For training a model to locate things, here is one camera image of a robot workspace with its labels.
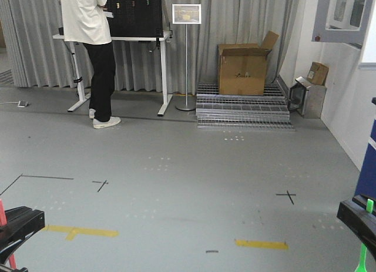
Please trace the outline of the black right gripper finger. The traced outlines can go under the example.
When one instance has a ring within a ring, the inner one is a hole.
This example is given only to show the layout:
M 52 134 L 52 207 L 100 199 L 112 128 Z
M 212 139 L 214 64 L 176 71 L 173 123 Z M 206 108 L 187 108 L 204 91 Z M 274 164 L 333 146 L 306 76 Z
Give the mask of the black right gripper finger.
M 367 204 L 369 200 L 372 201 L 372 211 L 367 210 Z M 352 198 L 352 201 L 358 206 L 362 207 L 367 212 L 372 213 L 373 216 L 375 215 L 375 199 L 374 198 L 367 196 L 367 195 L 359 194 L 359 195 L 354 196 Z
M 352 200 L 345 200 L 339 205 L 337 218 L 349 227 L 372 256 L 375 256 L 375 215 L 368 213 Z

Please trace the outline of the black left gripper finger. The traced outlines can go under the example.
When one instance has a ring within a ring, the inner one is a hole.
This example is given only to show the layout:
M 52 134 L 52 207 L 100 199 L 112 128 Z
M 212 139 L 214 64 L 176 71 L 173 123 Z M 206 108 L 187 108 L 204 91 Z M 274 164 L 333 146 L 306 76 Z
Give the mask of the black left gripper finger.
M 45 212 L 21 206 L 5 211 L 1 226 L 1 256 L 12 255 L 31 236 L 45 227 Z
M 0 272 L 28 272 L 28 269 L 23 267 L 23 268 L 11 268 L 11 267 L 8 267 L 4 264 L 1 264 L 0 265 Z

